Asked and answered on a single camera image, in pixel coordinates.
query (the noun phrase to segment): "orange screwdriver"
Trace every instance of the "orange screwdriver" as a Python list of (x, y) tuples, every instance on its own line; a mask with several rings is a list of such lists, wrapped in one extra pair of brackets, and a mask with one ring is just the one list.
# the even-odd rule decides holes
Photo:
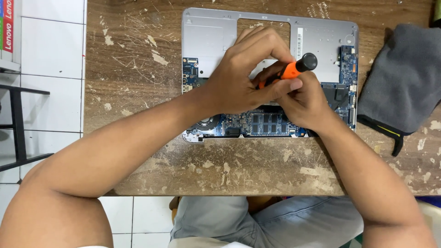
[(266, 81), (260, 82), (256, 89), (263, 89), (265, 86), (283, 79), (295, 79), (302, 72), (312, 71), (316, 67), (317, 57), (312, 53), (305, 53), (298, 61), (287, 64), (281, 71), (270, 76)]

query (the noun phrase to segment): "barcode sticker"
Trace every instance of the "barcode sticker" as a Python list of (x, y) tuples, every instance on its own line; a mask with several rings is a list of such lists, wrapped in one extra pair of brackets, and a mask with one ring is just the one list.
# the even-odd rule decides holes
[(302, 47), (303, 47), (303, 28), (297, 28), (297, 54), (295, 56), (296, 60), (302, 58)]

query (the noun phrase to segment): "person's left hand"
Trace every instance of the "person's left hand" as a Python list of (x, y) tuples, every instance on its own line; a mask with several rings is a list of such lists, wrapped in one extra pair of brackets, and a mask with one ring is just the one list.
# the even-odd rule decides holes
[(261, 90), (249, 79), (257, 64), (271, 55), (281, 63), (295, 61), (288, 46), (272, 28), (245, 29), (226, 52), (205, 85), (213, 113), (243, 113), (302, 86), (299, 80), (281, 80)]

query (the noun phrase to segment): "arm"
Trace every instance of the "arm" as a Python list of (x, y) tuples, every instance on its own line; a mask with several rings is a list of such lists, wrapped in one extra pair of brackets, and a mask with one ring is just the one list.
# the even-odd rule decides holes
[(255, 90), (248, 75), (268, 55), (293, 61), (274, 30), (245, 30), (204, 86), (102, 127), (35, 166), (6, 210), (0, 247), (113, 247), (97, 197), (194, 123), (253, 109), (300, 87), (284, 80)]
[[(277, 71), (269, 68), (262, 77)], [(296, 125), (317, 132), (364, 220), (363, 247), (435, 248), (416, 200), (400, 177), (333, 112), (312, 72), (278, 99)]]

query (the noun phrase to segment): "light blue jeans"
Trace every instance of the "light blue jeans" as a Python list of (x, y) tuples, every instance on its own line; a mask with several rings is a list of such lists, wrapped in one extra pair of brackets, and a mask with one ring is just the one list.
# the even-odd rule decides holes
[(250, 215), (244, 196), (184, 196), (172, 239), (211, 237), (254, 248), (338, 248), (363, 231), (347, 196), (296, 196)]

